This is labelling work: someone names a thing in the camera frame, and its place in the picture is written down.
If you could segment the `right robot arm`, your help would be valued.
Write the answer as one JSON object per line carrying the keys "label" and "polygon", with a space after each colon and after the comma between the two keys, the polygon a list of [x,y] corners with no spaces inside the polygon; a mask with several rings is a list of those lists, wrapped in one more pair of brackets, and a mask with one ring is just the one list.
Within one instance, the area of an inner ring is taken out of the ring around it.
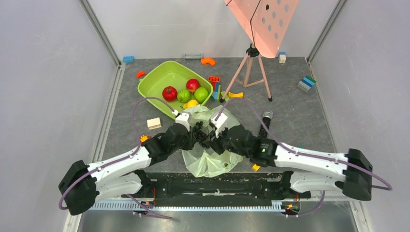
{"label": "right robot arm", "polygon": [[225,151],[246,157],[260,167],[282,167],[302,170],[289,172],[280,182],[285,197],[306,191],[336,191],[352,199],[372,199],[373,166],[358,149],[348,153],[326,153],[288,144],[280,144],[266,136],[256,137],[242,125],[225,128],[220,134],[212,131],[204,142],[218,154]]}

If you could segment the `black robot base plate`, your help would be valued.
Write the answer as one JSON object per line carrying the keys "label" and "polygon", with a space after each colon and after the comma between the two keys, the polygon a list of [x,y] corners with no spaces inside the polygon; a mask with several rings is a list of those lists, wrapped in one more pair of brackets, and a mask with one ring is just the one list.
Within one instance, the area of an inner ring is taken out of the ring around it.
{"label": "black robot base plate", "polygon": [[152,198],[155,206],[270,206],[272,201],[309,199],[311,193],[290,188],[284,173],[225,173],[195,177],[191,173],[146,173],[133,197]]}

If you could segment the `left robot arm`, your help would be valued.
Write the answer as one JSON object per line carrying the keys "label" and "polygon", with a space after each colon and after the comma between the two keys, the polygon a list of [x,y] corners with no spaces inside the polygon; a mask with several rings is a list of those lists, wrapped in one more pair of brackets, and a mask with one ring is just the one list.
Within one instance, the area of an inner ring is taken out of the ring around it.
{"label": "left robot arm", "polygon": [[197,126],[187,129],[175,123],[166,132],[114,158],[90,164],[83,160],[74,162],[58,185],[59,209],[75,216],[89,210],[97,201],[117,195],[148,196],[152,184],[143,169],[167,160],[178,150],[191,150],[199,131]]}

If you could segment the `pale green plastic bag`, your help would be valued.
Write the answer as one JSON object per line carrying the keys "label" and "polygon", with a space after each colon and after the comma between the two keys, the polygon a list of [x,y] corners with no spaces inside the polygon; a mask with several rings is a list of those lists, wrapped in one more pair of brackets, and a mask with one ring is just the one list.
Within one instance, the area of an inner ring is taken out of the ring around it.
{"label": "pale green plastic bag", "polygon": [[[208,121],[221,108],[221,105],[213,109],[197,105],[186,109],[190,113],[190,125],[203,122],[205,130],[210,131]],[[212,148],[203,148],[199,143],[196,143],[192,150],[181,152],[187,170],[195,177],[215,177],[227,173],[243,160],[242,156],[230,151],[219,155]]]}

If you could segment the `dark fake grape bunch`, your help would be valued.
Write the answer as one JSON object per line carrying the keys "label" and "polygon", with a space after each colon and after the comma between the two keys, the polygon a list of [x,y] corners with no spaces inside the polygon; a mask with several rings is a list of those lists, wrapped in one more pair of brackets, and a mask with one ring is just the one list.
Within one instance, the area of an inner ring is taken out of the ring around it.
{"label": "dark fake grape bunch", "polygon": [[194,140],[203,148],[210,148],[209,133],[202,121],[196,122],[192,129]]}

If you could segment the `green fake cabbage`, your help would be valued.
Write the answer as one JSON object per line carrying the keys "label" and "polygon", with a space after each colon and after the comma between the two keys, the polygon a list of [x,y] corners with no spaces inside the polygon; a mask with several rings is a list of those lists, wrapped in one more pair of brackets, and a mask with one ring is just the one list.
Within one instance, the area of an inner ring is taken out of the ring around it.
{"label": "green fake cabbage", "polygon": [[182,89],[177,93],[177,100],[181,103],[187,103],[191,100],[191,92],[187,89]]}

